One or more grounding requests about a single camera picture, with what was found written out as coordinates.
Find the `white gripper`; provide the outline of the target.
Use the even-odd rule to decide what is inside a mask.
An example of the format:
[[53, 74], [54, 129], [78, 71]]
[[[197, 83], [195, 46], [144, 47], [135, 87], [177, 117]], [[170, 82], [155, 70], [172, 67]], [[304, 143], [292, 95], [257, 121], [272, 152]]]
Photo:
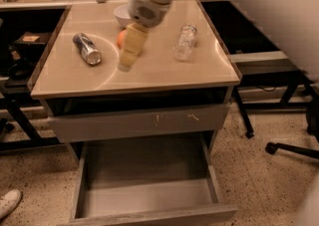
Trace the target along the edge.
[[128, 71], [141, 54], [149, 28], [159, 25], [170, 8], [171, 0], [129, 0], [128, 12], [138, 23], [127, 26], [120, 50], [118, 68]]

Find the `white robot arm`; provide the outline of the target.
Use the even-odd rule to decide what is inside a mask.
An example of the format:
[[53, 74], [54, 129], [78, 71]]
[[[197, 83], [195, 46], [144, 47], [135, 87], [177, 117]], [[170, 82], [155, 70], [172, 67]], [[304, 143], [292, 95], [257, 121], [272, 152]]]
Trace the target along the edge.
[[[129, 68], [143, 50], [149, 28], [162, 21], [172, 0], [129, 0], [120, 64]], [[319, 83], [319, 0], [229, 0], [283, 51], [312, 82]]]

